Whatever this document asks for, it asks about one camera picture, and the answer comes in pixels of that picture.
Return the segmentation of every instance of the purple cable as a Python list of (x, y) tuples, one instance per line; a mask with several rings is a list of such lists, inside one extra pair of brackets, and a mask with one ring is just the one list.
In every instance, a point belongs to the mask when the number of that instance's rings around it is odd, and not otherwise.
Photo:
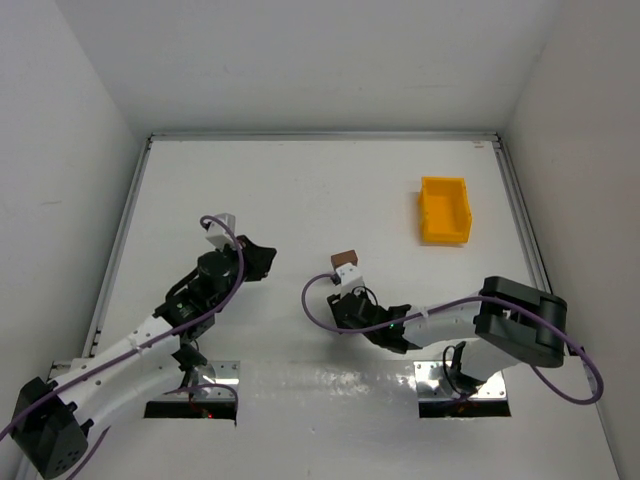
[[(304, 288), (302, 289), (302, 308), (304, 310), (304, 313), (307, 315), (309, 320), (311, 320), (313, 323), (315, 323), (320, 328), (324, 328), (325, 330), (329, 330), (330, 332), (335, 332), (335, 333), (349, 333), (349, 334), (368, 333), (368, 332), (374, 332), (376, 330), (381, 330), (381, 329), (387, 328), (387, 327), (389, 327), (391, 325), (402, 324), (404, 322), (407, 322), (409, 320), (413, 320), (415, 318), (418, 318), (418, 317), (422, 316), (421, 314), (417, 313), (417, 314), (409, 315), (408, 317), (400, 318), (400, 319), (397, 319), (397, 320), (391, 320), (391, 321), (388, 321), (388, 322), (380, 323), (380, 324), (374, 325), (372, 327), (354, 328), (354, 329), (338, 328), (338, 327), (333, 327), (331, 325), (327, 325), (325, 323), (322, 323), (320, 320), (315, 318), (313, 316), (313, 314), (311, 313), (311, 311), (309, 310), (309, 307), (307, 305), (307, 291), (309, 290), (309, 287), (311, 285), (313, 285), (315, 282), (317, 282), (318, 280), (320, 280), (322, 278), (330, 278), (331, 276), (332, 276), (332, 274), (330, 274), (330, 273), (322, 273), (320, 275), (316, 275), (311, 280), (309, 280), (307, 282), (307, 284), (304, 286)], [(570, 397), (569, 395), (567, 395), (566, 393), (564, 393), (563, 391), (558, 389), (558, 387), (553, 385), (547, 378), (545, 378), (542, 375), (542, 372), (540, 372), (540, 370), (537, 367), (532, 366), (531, 368), (533, 369), (534, 373), (554, 393), (556, 393), (560, 397), (564, 398), (568, 402), (574, 403), (576, 405), (591, 405), (593, 403), (596, 403), (598, 400), (600, 400), (600, 398), (602, 397), (602, 394), (604, 393), (604, 379), (602, 378), (602, 375), (600, 374), (600, 371), (598, 370), (598, 367), (596, 367), (596, 365), (595, 365), (594, 361), (591, 359), (591, 357), (589, 357), (589, 355), (587, 355), (584, 352), (584, 350), (582, 349), (582, 347), (578, 343), (573, 341), (563, 331), (559, 330), (558, 328), (556, 328), (555, 326), (550, 324), (544, 318), (536, 315), (533, 312), (528, 311), (527, 309), (521, 307), (520, 305), (516, 305), (515, 303), (507, 302), (506, 300), (501, 300), (499, 298), (485, 297), (485, 296), (482, 296), (482, 295), (477, 295), (477, 296), (474, 296), (474, 297), (466, 297), (466, 298), (461, 298), (459, 300), (454, 300), (453, 302), (445, 303), (443, 305), (438, 305), (437, 307), (431, 308), (427, 313), (432, 315), (432, 314), (435, 314), (435, 313), (442, 312), (444, 310), (449, 310), (450, 308), (453, 308), (453, 307), (457, 307), (458, 305), (463, 305), (465, 303), (473, 303), (473, 302), (487, 302), (487, 303), (494, 303), (496, 305), (500, 305), (503, 308), (507, 308), (507, 309), (509, 309), (509, 310), (511, 310), (513, 312), (519, 313), (520, 315), (524, 315), (525, 317), (527, 317), (528, 319), (534, 321), (538, 325), (551, 330), (551, 332), (554, 335), (556, 335), (564, 343), (569, 345), (569, 347), (571, 347), (571, 349), (574, 352), (576, 352), (576, 354), (582, 359), (582, 361), (587, 365), (587, 367), (589, 367), (589, 370), (591, 370), (591, 373), (593, 373), (593, 376), (594, 376), (594, 378), (596, 380), (596, 384), (597, 384), (596, 391), (594, 392), (594, 394), (591, 397), (586, 398), (586, 399)]]
[(84, 467), (86, 467), (87, 463), (89, 463), (89, 460), (91, 460), (91, 458), (93, 457), (94, 453), (96, 453), (96, 450), (98, 450), (98, 448), (102, 444), (102, 441), (104, 440), (104, 437), (107, 436), (107, 432), (108, 431), (109, 431), (109, 427), (104, 429), (104, 431), (98, 437), (98, 440), (96, 440), (96, 443), (93, 446), (93, 448), (89, 451), (89, 453), (87, 453), (84, 456), (84, 458), (80, 462), (80, 465), (78, 465), (78, 467), (73, 471), (73, 473), (67, 477), (67, 480), (73, 480), (74, 478), (76, 478), (76, 476), (82, 471), (82, 469)]
[(103, 363), (102, 365), (97, 366), (96, 368), (94, 368), (93, 370), (89, 370), (88, 372), (85, 372), (84, 374), (80, 375), (79, 377), (69, 381), (68, 383), (65, 383), (64, 385), (61, 385), (55, 389), (53, 389), (51, 392), (47, 393), (45, 396), (43, 396), (42, 398), (40, 398), (39, 400), (33, 402), (31, 405), (29, 405), (27, 408), (25, 408), (22, 412), (20, 412), (18, 415), (15, 416), (15, 418), (13, 418), (13, 420), (11, 420), (11, 422), (9, 422), (9, 424), (2, 430), (2, 432), (0, 432), (0, 442), (2, 440), (4, 440), (4, 438), (11, 432), (11, 430), (13, 430), (16, 425), (18, 423), (20, 423), (22, 420), (24, 420), (25, 418), (27, 418), (27, 416), (33, 412), (34, 410), (36, 410), (37, 408), (39, 408), (41, 405), (43, 405), (44, 403), (48, 402), (49, 400), (51, 400), (52, 398), (54, 398), (56, 395), (65, 392), (67, 390), (69, 390), (70, 388), (78, 385), (79, 383), (84, 382), (85, 380), (87, 380), (88, 378), (93, 377), (94, 375), (97, 375), (101, 372), (104, 372), (105, 370), (113, 367), (114, 365), (117, 365), (120, 362), (124, 362), (125, 360), (133, 357), (134, 355), (136, 355), (138, 353), (138, 349), (142, 350), (144, 348), (150, 348), (151, 346), (153, 346), (153, 344), (164, 340), (165, 338), (171, 336), (171, 335), (177, 335), (179, 333), (184, 332), (185, 330), (188, 330), (189, 328), (198, 325), (202, 322), (204, 322), (205, 320), (209, 319), (212, 315), (222, 311), (222, 309), (224, 307), (227, 306), (227, 304), (231, 301), (231, 298), (233, 298), (233, 296), (235, 295), (235, 293), (238, 291), (238, 289), (240, 288), (240, 285), (242, 284), (242, 272), (244, 272), (244, 256), (242, 255), (242, 247), (240, 245), (240, 242), (238, 242), (238, 239), (236, 238), (236, 236), (234, 235), (234, 233), (231, 231), (231, 229), (224, 224), (224, 222), (222, 222), (221, 220), (219, 220), (216, 217), (213, 217), (211, 215), (205, 215), (200, 219), (200, 225), (202, 225), (204, 228), (207, 227), (208, 223), (207, 222), (214, 222), (217, 223), (218, 225), (220, 225), (223, 230), (226, 232), (227, 235), (229, 235), (229, 238), (231, 238), (231, 241), (233, 242), (233, 245), (236, 249), (236, 252), (238, 252), (238, 277), (236, 278), (235, 283), (233, 284), (233, 287), (231, 288), (231, 291), (229, 292), (229, 295), (226, 296), (226, 298), (224, 300), (222, 300), (222, 302), (220, 302), (215, 308), (211, 309), (209, 312), (204, 313), (202, 315), (200, 315), (198, 318), (195, 318), (193, 320), (191, 320), (190, 322), (187, 322), (183, 325), (180, 325), (176, 328), (173, 328), (171, 330), (168, 330), (156, 337), (153, 337), (150, 340), (147, 340), (146, 342), (140, 344), (140, 346), (137, 349), (132, 349), (129, 350), (128, 352), (123, 353), (122, 355), (112, 358), (111, 360), (109, 360), (108, 362)]
[(414, 313), (413, 315), (409, 315), (408, 317), (398, 318), (397, 320), (389, 320), (388, 322), (379, 323), (378, 325), (373, 325), (371, 327), (353, 328), (353, 329), (338, 328), (338, 327), (333, 327), (331, 325), (327, 325), (326, 323), (322, 323), (320, 320), (314, 317), (313, 314), (311, 313), (311, 310), (309, 310), (309, 306), (307, 305), (307, 290), (309, 290), (309, 287), (314, 283), (316, 283), (318, 280), (321, 280), (323, 278), (331, 278), (332, 276), (333, 275), (331, 273), (321, 273), (320, 275), (316, 275), (311, 280), (309, 280), (307, 284), (304, 286), (304, 288), (302, 289), (302, 308), (304, 310), (304, 313), (307, 314), (307, 317), (309, 318), (309, 320), (311, 320), (320, 328), (324, 328), (325, 330), (329, 330), (330, 332), (335, 332), (335, 333), (369, 333), (369, 332), (375, 332), (376, 330), (382, 330), (383, 328), (390, 327), (391, 325), (399, 325), (409, 320), (414, 320), (416, 318), (422, 317), (421, 313)]

